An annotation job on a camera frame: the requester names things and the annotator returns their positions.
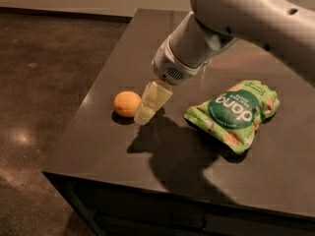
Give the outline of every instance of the chip bag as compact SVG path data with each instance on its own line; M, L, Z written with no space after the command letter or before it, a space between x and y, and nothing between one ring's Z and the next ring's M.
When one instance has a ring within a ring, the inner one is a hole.
M275 91L259 81L243 81L215 99L189 107L184 118L242 154L252 145L259 124L279 105Z

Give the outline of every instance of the orange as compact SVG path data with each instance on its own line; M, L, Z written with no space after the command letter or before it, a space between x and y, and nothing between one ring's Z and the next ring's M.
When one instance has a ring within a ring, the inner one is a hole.
M114 99L114 109L122 117L135 117L141 98L132 91L121 91Z

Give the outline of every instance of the floor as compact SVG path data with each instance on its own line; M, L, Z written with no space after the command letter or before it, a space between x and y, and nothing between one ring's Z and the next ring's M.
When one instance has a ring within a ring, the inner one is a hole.
M128 23L0 13L0 236L90 236L42 175Z

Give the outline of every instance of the gray table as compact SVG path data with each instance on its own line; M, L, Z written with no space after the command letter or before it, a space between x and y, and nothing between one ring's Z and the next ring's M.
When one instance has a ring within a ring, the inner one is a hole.
M124 226L129 233L140 235L135 223L139 220L146 227L146 217L152 215L149 209L157 210L149 221L157 235L162 235L161 227L170 228L167 233L182 230L207 234L205 214L211 213L211 207L207 212L201 209L206 204L258 211L262 208L265 214L289 214L288 221L301 217L310 222L315 218L315 89L266 51L238 40L187 84L173 88L172 99L149 125L137 126L113 113L117 93L132 90L141 94L147 82L155 79L151 61L185 15L137 12L51 156L45 175L99 235L107 227L118 233ZM260 80L274 89L281 107L270 122L261 125L246 156L229 159L224 157L225 147L189 127L183 115L189 106L241 80ZM145 204L154 206L137 213ZM98 208L109 217L107 220L95 219ZM112 226L112 217L119 221L116 227ZM257 221L242 224L247 221L244 217L222 222L215 215L209 231L246 235L244 228L249 225L262 228L255 224ZM227 228L235 228L232 224L240 226L238 234ZM257 229L255 235L278 235L279 228L286 235L313 235L315 230L306 225L304 234L292 231L290 222L288 231L285 224L273 226L265 231Z

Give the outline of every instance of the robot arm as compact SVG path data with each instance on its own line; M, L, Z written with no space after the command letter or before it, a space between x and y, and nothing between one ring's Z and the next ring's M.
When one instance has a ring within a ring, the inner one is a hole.
M157 75L180 85L237 39L315 80L315 13L285 0L191 0L192 12L158 49Z

